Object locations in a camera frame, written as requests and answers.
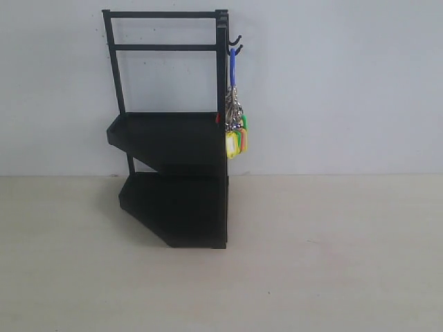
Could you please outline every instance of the lower shelf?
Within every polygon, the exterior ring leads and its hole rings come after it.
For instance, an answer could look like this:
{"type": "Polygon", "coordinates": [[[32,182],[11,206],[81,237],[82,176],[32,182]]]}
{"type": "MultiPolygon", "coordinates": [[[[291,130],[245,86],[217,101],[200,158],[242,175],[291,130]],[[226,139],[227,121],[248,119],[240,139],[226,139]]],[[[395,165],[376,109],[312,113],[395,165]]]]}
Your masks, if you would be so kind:
{"type": "Polygon", "coordinates": [[[226,247],[226,184],[217,177],[135,173],[120,206],[175,248],[226,247]]]}

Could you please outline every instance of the floor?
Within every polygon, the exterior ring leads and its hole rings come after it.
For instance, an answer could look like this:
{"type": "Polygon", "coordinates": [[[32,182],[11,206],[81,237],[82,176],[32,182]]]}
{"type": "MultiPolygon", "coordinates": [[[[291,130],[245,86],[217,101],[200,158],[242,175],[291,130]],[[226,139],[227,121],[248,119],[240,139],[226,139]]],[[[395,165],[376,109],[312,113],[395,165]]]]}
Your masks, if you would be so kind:
{"type": "Polygon", "coordinates": [[[0,178],[0,330],[443,331],[443,176],[241,176],[226,250],[118,207],[123,178],[0,178]]]}

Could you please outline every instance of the white wall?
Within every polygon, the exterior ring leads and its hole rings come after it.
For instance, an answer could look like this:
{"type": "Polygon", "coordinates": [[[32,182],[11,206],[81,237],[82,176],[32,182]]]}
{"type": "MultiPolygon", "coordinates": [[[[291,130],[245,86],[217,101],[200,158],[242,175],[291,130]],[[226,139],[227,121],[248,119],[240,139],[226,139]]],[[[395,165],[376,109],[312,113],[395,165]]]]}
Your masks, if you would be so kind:
{"type": "MultiPolygon", "coordinates": [[[[443,172],[441,1],[3,0],[0,175],[127,173],[105,135],[118,111],[103,8],[230,9],[251,127],[232,174],[443,172]]],[[[157,24],[116,34],[176,41],[157,24]]],[[[180,38],[213,38],[182,24],[180,38]]],[[[129,108],[214,107],[213,57],[144,55],[122,58],[129,108]]]]}

